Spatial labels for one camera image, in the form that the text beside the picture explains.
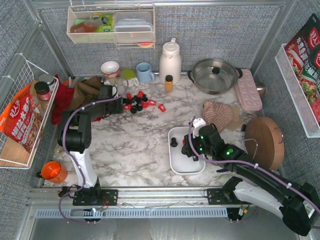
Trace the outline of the black capsule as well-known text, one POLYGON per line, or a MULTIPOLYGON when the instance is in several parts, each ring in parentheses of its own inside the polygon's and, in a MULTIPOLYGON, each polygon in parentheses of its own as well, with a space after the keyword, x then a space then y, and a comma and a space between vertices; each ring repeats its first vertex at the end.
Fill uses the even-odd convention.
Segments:
POLYGON ((177 139, 175 137, 171 138, 170 146, 173 148, 178 146, 177 139))

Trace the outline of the white storage tray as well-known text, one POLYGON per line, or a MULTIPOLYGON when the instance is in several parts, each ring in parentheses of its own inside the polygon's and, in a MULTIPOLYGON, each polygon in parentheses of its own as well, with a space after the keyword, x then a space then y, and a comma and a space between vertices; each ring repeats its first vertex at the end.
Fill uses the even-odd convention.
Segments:
POLYGON ((200 174, 206 167, 204 160, 194 161, 190 156, 182 153, 184 136, 187 135, 188 126, 174 127, 169 130, 168 147, 169 147, 169 163, 171 170, 178 175, 195 175, 200 174), (176 138, 177 147, 171 146, 171 138, 176 138))

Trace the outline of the striped pink cloth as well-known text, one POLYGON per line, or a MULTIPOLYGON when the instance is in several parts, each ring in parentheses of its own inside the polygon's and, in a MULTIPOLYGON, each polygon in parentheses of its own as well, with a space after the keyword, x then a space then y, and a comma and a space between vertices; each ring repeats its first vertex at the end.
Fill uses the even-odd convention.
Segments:
POLYGON ((225 129, 235 131, 244 123, 238 107, 210 100, 203 103, 202 115, 206 124, 214 124, 219 133, 225 129))

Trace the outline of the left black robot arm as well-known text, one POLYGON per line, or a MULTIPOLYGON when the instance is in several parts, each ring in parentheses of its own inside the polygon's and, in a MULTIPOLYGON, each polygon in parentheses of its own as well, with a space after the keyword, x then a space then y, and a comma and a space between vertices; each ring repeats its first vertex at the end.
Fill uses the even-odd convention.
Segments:
POLYGON ((116 85, 103 85, 93 102, 76 110, 62 112, 57 142, 72 160, 79 188, 92 189, 98 183, 88 152, 92 141, 91 123, 99 118, 123 113, 122 99, 116 85))

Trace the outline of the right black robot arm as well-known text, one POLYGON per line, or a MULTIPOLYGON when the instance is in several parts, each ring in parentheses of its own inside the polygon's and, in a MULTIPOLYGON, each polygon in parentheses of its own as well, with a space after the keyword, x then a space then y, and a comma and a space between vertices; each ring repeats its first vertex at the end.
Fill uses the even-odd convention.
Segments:
POLYGON ((237 174, 223 186, 227 198, 257 205, 306 237, 320 217, 316 188, 299 184, 260 166, 239 147, 225 143, 214 124, 190 123, 181 152, 237 174))

